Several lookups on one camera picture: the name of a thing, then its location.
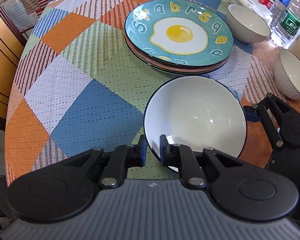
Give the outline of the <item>white ribbed bowl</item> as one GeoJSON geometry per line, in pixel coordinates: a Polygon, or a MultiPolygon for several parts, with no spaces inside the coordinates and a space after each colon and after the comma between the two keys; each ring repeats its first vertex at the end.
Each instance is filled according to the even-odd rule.
{"type": "Polygon", "coordinates": [[[296,55],[287,49],[281,49],[273,72],[278,90],[290,99],[300,100],[300,60],[296,55]]]}
{"type": "Polygon", "coordinates": [[[228,5],[226,20],[234,37],[243,43],[261,43],[270,35],[264,19],[241,5],[228,5]]]}

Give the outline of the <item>white black-rimmed plate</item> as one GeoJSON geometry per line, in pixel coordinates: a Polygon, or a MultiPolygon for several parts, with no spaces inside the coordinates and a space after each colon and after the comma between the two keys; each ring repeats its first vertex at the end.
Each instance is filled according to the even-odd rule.
{"type": "Polygon", "coordinates": [[[200,152],[215,148],[238,158],[247,139],[247,120],[234,94],[218,81],[182,76],[161,85],[147,102],[143,128],[147,144],[160,158],[159,138],[200,152]]]}

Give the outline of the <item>pink bunny carrot plate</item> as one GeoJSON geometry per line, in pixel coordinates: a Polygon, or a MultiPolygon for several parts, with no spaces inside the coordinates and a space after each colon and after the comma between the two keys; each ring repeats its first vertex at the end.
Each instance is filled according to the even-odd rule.
{"type": "Polygon", "coordinates": [[[177,64],[159,61],[153,57],[145,55],[139,49],[136,48],[136,46],[131,42],[131,40],[127,37],[127,35],[125,35],[125,42],[128,48],[130,49],[130,51],[144,63],[162,72],[175,74],[175,75],[197,75],[197,74],[210,73],[224,66],[230,59],[230,57],[228,57],[224,61],[210,66],[188,68],[177,64]]]}

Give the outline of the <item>teal fried egg plate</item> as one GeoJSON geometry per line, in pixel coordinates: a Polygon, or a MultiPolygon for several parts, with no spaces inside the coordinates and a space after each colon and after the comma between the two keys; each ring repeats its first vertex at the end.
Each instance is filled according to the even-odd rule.
{"type": "Polygon", "coordinates": [[[220,63],[233,51],[226,22],[204,5],[187,0],[152,0],[126,17],[125,33],[146,55],[187,68],[220,63]]]}

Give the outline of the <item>water bottle green label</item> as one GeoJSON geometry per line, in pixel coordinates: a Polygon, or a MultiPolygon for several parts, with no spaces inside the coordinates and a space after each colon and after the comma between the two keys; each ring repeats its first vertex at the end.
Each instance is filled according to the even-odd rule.
{"type": "Polygon", "coordinates": [[[300,0],[291,0],[278,23],[273,28],[271,39],[278,47],[284,47],[300,29],[300,0]]]}

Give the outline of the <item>colourful patchwork tablecloth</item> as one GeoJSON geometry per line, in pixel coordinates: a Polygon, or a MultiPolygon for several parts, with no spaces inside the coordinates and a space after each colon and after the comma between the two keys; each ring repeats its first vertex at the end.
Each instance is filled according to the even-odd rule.
{"type": "MultiPolygon", "coordinates": [[[[135,143],[151,94],[171,79],[128,49],[123,24],[150,0],[54,0],[36,23],[12,83],[7,182],[93,147],[135,143]]],[[[188,0],[225,17],[226,0],[188,0]]]]}

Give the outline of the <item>white tissue box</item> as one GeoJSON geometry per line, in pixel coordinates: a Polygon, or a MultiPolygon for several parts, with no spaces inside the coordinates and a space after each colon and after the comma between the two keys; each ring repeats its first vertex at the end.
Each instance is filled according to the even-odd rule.
{"type": "Polygon", "coordinates": [[[263,4],[261,4],[258,0],[228,0],[231,4],[241,5],[245,8],[254,11],[259,16],[261,16],[264,20],[270,23],[273,19],[273,13],[263,4]]]}

